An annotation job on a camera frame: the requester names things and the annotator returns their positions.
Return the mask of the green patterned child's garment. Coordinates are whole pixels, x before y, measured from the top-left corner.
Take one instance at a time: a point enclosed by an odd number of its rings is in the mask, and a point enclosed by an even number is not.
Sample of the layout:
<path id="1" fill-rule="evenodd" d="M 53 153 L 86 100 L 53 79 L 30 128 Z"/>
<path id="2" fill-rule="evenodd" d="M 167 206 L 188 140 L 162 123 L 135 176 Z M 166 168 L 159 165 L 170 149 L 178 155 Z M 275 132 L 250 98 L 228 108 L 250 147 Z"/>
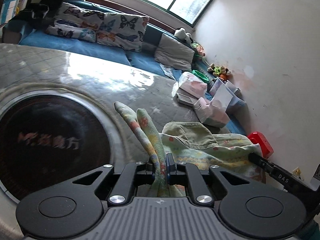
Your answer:
<path id="1" fill-rule="evenodd" d="M 252 143 L 241 134 L 212 134 L 199 122 L 169 122 L 157 131 L 145 109 L 132 110 L 129 106 L 114 103 L 115 110 L 127 123 L 155 166 L 155 180 L 151 186 L 141 186 L 143 197 L 182 197 L 181 185 L 169 185 L 165 158 L 173 155 L 175 162 L 185 161 L 207 170 L 219 165 L 259 182 L 265 182 L 265 172 L 249 162 L 253 152 L 262 155 L 259 144 Z"/>

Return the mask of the red plastic stool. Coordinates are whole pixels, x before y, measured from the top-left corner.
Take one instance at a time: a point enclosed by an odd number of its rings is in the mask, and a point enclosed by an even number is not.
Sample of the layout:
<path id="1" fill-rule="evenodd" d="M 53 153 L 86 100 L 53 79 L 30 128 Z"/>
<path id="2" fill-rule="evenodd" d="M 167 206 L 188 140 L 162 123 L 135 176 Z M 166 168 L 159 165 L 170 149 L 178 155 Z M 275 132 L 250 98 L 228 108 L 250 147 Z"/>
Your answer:
<path id="1" fill-rule="evenodd" d="M 261 148 L 261 152 L 262 152 L 263 157 L 265 159 L 268 159 L 274 153 L 274 150 L 273 150 L 271 144 L 268 142 L 268 140 L 263 135 L 263 133 L 258 132 L 258 131 L 252 132 L 248 136 L 248 138 L 252 143 L 259 144 L 259 146 Z"/>

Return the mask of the round black induction cooktop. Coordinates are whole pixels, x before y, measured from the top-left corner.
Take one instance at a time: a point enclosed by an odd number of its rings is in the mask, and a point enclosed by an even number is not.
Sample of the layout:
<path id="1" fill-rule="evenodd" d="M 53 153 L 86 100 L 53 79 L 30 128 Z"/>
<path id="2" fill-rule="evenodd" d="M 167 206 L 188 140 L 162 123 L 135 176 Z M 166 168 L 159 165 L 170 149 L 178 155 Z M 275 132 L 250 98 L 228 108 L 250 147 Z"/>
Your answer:
<path id="1" fill-rule="evenodd" d="M 1 192 L 26 195 L 104 164 L 121 141 L 112 114 L 67 90 L 34 90 L 1 102 Z"/>

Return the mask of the pink green tissue pack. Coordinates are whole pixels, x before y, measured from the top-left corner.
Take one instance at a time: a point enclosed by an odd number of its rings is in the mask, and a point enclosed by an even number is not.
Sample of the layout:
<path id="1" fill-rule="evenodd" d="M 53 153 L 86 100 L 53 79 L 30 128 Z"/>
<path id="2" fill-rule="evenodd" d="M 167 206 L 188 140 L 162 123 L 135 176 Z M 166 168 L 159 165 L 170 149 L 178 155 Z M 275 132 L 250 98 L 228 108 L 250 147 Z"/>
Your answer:
<path id="1" fill-rule="evenodd" d="M 210 102 L 206 103 L 204 98 L 199 98 L 193 106 L 193 109 L 202 124 L 223 128 L 230 121 L 230 118 L 224 110 L 211 105 Z"/>

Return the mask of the clear plastic storage bin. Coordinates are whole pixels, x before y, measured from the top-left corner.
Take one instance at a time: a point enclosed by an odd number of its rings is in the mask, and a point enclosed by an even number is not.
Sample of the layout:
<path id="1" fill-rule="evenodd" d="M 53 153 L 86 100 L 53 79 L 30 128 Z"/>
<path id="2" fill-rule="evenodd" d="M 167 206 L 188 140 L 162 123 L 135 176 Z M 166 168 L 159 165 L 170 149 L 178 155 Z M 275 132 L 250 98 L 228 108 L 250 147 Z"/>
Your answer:
<path id="1" fill-rule="evenodd" d="M 240 90 L 229 81 L 224 83 L 216 79 L 209 94 L 213 97 L 210 104 L 224 110 L 227 114 L 233 114 L 246 106 L 246 102 L 241 98 Z"/>

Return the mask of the colourful plush toy pile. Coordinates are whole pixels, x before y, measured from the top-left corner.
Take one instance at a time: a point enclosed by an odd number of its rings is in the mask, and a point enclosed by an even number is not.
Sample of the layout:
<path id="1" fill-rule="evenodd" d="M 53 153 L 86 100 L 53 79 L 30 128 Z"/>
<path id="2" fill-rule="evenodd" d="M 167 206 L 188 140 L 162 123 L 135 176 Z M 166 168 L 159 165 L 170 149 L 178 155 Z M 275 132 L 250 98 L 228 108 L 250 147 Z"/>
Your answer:
<path id="1" fill-rule="evenodd" d="M 224 82 L 226 82 L 232 74 L 228 68 L 224 66 L 216 66 L 213 63 L 207 68 L 207 72 Z"/>

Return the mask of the green plastic bowl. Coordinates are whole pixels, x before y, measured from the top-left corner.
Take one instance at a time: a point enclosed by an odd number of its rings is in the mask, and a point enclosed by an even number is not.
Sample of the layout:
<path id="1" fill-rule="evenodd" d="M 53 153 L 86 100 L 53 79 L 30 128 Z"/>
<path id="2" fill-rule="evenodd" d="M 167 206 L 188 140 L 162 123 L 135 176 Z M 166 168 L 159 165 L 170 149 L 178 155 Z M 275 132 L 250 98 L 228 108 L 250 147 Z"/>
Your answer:
<path id="1" fill-rule="evenodd" d="M 204 74 L 199 72 L 198 70 L 192 70 L 192 74 L 195 75 L 197 78 L 199 78 L 204 83 L 208 84 L 210 83 L 210 79 L 206 77 Z"/>

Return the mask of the pink tissue pack far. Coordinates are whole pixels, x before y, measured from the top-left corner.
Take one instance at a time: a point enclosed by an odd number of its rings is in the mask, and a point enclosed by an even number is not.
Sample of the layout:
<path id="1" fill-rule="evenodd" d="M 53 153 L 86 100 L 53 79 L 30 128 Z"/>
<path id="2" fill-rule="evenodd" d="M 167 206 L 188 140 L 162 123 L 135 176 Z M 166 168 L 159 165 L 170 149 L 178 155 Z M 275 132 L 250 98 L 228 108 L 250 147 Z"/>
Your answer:
<path id="1" fill-rule="evenodd" d="M 204 98 L 207 84 L 190 72 L 183 72 L 178 81 L 180 89 L 196 98 Z"/>

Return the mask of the grey plain cushion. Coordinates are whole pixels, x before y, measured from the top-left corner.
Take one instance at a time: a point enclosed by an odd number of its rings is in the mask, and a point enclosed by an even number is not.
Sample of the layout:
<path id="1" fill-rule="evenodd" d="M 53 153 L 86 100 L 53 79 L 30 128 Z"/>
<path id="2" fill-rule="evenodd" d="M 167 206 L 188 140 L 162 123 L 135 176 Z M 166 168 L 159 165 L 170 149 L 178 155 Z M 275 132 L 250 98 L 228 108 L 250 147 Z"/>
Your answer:
<path id="1" fill-rule="evenodd" d="M 182 71 L 191 71 L 195 51 L 163 34 L 154 53 L 155 61 Z"/>

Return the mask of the black white plush toy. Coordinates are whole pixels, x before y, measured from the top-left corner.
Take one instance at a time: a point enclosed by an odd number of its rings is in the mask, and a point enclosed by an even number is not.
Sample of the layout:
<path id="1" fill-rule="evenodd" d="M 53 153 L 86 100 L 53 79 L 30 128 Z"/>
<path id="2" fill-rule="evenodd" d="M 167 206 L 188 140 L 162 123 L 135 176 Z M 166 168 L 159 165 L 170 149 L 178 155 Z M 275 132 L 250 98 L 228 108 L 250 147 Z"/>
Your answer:
<path id="1" fill-rule="evenodd" d="M 191 44 L 193 42 L 191 34 L 187 33 L 184 28 L 176 29 L 174 36 L 180 41 L 187 44 Z"/>

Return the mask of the large butterfly print cushion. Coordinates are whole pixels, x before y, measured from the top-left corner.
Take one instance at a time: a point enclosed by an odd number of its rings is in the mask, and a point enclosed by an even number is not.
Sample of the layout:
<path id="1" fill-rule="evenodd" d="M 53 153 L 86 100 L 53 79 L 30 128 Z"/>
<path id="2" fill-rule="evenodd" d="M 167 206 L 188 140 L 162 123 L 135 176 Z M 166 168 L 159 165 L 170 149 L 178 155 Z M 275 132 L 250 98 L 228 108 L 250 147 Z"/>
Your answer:
<path id="1" fill-rule="evenodd" d="M 105 13 L 97 31 L 97 43 L 140 53 L 149 19 L 141 15 Z"/>

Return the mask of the long butterfly print cushion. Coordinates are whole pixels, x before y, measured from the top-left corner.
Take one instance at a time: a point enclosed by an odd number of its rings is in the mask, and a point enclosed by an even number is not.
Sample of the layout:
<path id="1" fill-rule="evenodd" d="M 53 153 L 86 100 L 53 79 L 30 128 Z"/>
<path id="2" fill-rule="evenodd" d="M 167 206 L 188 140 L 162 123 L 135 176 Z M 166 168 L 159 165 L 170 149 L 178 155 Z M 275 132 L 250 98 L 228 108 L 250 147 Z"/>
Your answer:
<path id="1" fill-rule="evenodd" d="M 46 33 L 95 43 L 104 16 L 103 12 L 63 2 Z"/>

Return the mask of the black clothing pile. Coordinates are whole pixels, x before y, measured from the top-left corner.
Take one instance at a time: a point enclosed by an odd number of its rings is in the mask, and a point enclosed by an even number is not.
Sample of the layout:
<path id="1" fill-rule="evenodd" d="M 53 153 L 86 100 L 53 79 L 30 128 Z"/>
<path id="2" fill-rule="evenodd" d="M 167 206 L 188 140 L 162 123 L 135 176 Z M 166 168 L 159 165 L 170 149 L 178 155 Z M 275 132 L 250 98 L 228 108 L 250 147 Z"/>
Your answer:
<path id="1" fill-rule="evenodd" d="M 15 21 L 27 22 L 33 29 L 39 29 L 45 18 L 53 18 L 64 0 L 40 0 L 30 3 L 14 18 Z"/>

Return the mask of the blue white cabinet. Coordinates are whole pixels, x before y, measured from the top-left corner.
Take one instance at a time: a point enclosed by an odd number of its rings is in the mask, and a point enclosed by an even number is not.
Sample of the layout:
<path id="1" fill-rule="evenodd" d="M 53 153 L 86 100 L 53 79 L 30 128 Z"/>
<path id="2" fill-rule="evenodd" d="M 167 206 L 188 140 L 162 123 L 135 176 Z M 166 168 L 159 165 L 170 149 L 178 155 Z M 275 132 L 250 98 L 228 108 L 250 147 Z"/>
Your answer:
<path id="1" fill-rule="evenodd" d="M 9 22 L 16 14 L 19 0 L 4 0 L 1 9 L 1 25 Z"/>

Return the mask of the wall power socket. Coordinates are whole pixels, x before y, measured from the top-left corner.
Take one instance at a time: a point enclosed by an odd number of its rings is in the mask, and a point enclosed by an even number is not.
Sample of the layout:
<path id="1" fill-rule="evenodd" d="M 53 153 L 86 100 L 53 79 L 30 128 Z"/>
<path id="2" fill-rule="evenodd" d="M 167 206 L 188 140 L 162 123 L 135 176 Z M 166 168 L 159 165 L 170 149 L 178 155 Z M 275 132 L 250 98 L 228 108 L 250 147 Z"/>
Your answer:
<path id="1" fill-rule="evenodd" d="M 295 175 L 297 178 L 299 178 L 300 180 L 302 180 L 302 172 L 300 170 L 299 167 L 295 168 L 293 171 L 292 171 L 293 175 Z"/>

